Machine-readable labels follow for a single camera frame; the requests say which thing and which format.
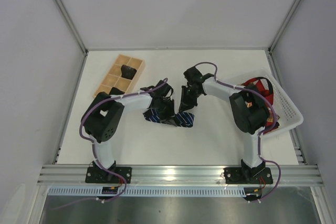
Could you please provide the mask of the navy blue striped tie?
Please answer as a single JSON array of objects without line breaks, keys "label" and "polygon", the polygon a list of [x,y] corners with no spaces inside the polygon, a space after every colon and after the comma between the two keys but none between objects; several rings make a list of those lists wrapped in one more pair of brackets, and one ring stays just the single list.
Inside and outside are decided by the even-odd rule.
[{"label": "navy blue striped tie", "polygon": [[159,124],[167,124],[176,127],[184,127],[191,128],[194,125],[195,115],[191,112],[179,112],[175,114],[173,117],[162,120],[159,118],[159,114],[154,109],[148,109],[143,113],[143,116],[146,121],[159,123]]}]

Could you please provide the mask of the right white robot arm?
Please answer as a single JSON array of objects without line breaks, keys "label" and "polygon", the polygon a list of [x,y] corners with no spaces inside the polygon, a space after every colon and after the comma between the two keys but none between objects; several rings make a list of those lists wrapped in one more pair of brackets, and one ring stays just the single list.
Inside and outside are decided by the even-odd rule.
[{"label": "right white robot arm", "polygon": [[183,73],[187,85],[182,87],[179,110],[187,111],[197,106],[197,98],[201,95],[212,95],[228,101],[236,126],[244,133],[244,155],[241,160],[241,173],[246,180],[251,180],[262,172],[266,166],[261,157],[261,140],[270,116],[271,104],[250,83],[247,86],[234,86],[223,83],[213,74],[205,75],[196,67]]}]

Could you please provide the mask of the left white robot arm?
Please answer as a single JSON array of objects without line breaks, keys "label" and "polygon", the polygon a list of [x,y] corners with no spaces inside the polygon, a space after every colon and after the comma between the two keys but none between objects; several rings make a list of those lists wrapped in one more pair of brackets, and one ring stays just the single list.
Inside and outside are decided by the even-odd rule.
[{"label": "left white robot arm", "polygon": [[173,93],[173,89],[165,78],[157,85],[142,88],[135,93],[98,94],[81,119],[79,134],[91,142],[94,163],[100,170],[117,176],[111,138],[123,114],[143,110],[145,115],[160,123],[177,126],[174,100],[168,93]]}]

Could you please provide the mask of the rolled black tie upper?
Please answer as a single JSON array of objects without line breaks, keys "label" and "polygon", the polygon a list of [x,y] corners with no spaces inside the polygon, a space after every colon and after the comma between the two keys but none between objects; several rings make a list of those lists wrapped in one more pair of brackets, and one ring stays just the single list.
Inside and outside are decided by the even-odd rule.
[{"label": "rolled black tie upper", "polygon": [[137,70],[135,68],[132,68],[127,65],[121,66],[121,77],[122,78],[132,80],[136,73],[137,73]]}]

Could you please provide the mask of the rolled black tie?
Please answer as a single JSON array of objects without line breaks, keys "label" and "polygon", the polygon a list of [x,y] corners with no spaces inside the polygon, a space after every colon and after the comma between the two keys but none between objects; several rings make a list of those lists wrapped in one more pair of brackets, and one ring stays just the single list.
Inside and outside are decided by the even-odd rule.
[{"label": "rolled black tie", "polygon": [[123,95],[123,94],[124,94],[124,91],[121,91],[116,87],[112,87],[109,92],[109,95]]},{"label": "rolled black tie", "polygon": [[121,77],[122,78],[132,80],[136,73],[137,73],[137,70],[135,68],[132,68],[127,65],[121,66]]}]

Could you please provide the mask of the rolled black tie lower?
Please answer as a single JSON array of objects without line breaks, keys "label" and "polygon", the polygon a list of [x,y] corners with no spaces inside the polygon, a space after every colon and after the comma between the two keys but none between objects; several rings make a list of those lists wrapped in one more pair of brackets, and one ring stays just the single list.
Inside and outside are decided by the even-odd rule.
[{"label": "rolled black tie lower", "polygon": [[112,87],[109,92],[109,95],[123,95],[123,94],[124,94],[124,91],[121,91],[116,87]]}]

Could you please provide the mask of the wooden compartment organizer box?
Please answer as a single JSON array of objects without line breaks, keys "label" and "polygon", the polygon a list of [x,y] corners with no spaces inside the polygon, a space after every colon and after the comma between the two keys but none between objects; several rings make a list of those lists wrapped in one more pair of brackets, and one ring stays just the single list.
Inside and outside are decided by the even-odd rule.
[{"label": "wooden compartment organizer box", "polygon": [[[121,66],[127,65],[137,70],[134,78],[128,80],[121,77]],[[112,64],[111,68],[107,72],[106,76],[97,87],[93,97],[95,98],[99,92],[105,92],[109,94],[112,87],[116,87],[124,93],[131,93],[137,84],[143,70],[145,68],[145,61],[135,57],[119,54],[117,59]]]}]

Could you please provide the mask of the red tie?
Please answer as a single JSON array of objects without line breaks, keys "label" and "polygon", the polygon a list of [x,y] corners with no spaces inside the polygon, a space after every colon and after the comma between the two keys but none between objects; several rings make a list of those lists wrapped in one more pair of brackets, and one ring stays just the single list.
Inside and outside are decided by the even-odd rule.
[{"label": "red tie", "polygon": [[260,94],[262,94],[262,96],[271,105],[273,105],[273,103],[274,103],[274,90],[273,90],[273,86],[272,86],[270,80],[268,80],[265,77],[255,77],[255,78],[251,78],[251,79],[247,80],[242,85],[246,87],[251,83],[254,84],[257,87]]}]

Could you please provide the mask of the gold patterned tie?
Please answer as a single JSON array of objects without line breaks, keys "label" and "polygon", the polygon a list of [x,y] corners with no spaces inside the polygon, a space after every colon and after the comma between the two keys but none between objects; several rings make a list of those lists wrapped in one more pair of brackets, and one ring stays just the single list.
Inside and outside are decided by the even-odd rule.
[{"label": "gold patterned tie", "polygon": [[274,114],[273,114],[270,107],[268,107],[268,111],[269,111],[269,117],[267,118],[266,129],[268,129],[269,131],[272,131],[272,130],[277,129],[280,126],[280,124],[278,122],[278,120],[280,119],[280,116],[276,114],[277,121],[275,122],[275,125],[273,126],[273,128],[271,128],[275,119],[274,119]]}]

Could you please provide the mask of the white plastic basket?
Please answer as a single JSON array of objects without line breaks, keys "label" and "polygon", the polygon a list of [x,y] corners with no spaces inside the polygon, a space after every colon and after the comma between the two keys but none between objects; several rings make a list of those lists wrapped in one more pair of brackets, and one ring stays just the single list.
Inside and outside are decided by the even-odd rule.
[{"label": "white plastic basket", "polygon": [[239,74],[234,74],[233,76],[230,76],[227,81],[228,83],[238,85],[255,77],[264,77],[268,79],[272,84],[274,91],[273,108],[275,109],[277,115],[280,116],[279,127],[269,133],[266,133],[264,138],[268,139],[275,137],[301,125],[303,123],[303,115],[301,114],[297,106],[293,103],[293,101],[289,98],[289,96],[286,94],[281,85],[272,76],[271,72],[267,69],[259,68],[249,71],[243,71]]}]

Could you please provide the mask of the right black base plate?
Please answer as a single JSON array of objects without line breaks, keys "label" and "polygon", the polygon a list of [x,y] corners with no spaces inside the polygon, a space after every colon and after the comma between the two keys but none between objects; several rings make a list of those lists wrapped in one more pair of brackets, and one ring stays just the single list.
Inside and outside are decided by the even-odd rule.
[{"label": "right black base plate", "polygon": [[226,167],[224,168],[224,178],[227,184],[270,185],[274,182],[271,170],[268,167],[255,174],[242,167]]}]

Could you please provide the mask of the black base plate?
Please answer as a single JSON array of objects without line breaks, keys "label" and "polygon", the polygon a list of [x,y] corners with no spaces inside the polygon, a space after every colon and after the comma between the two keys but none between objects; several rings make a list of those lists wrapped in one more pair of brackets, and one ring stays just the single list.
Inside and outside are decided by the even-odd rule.
[{"label": "black base plate", "polygon": [[268,167],[255,174],[242,167],[226,167],[224,168],[224,178],[227,184],[270,185],[274,182],[271,170]]},{"label": "black base plate", "polygon": [[[132,178],[132,168],[117,166],[114,173],[126,179],[127,183],[131,182]],[[107,173],[106,171],[100,169],[98,166],[90,166],[87,168],[85,183],[88,184],[117,184],[119,183],[119,177]]]}]

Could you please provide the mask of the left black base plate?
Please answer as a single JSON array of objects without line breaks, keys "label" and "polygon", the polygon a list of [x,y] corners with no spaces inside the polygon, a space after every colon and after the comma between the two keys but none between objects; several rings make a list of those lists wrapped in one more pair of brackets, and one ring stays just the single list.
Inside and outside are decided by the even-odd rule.
[{"label": "left black base plate", "polygon": [[[126,179],[127,183],[131,182],[132,178],[132,168],[117,166],[114,173]],[[119,183],[119,177],[107,173],[106,171],[100,169],[98,166],[90,166],[87,168],[85,183],[88,184],[117,184]]]}]

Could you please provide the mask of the aluminium mounting rail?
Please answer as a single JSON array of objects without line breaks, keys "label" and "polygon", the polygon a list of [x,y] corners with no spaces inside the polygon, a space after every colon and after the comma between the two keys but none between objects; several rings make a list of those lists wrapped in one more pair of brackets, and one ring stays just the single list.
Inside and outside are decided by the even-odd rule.
[{"label": "aluminium mounting rail", "polygon": [[[84,185],[88,165],[44,165],[39,185]],[[119,165],[117,171],[130,177],[132,186],[208,186],[223,185],[226,166],[219,165]],[[316,165],[282,165],[281,187],[323,186]]]}]

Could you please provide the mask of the left aluminium frame post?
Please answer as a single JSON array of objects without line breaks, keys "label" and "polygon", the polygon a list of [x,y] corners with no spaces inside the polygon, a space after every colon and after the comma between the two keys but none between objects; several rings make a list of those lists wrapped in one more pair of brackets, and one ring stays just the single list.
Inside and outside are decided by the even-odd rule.
[{"label": "left aluminium frame post", "polygon": [[58,9],[63,21],[65,22],[66,26],[68,27],[71,35],[73,36],[77,46],[79,47],[80,51],[83,55],[87,55],[88,49],[86,48],[78,29],[76,28],[72,18],[70,17],[66,6],[64,5],[62,0],[52,0],[54,4],[56,5],[56,8]]}]

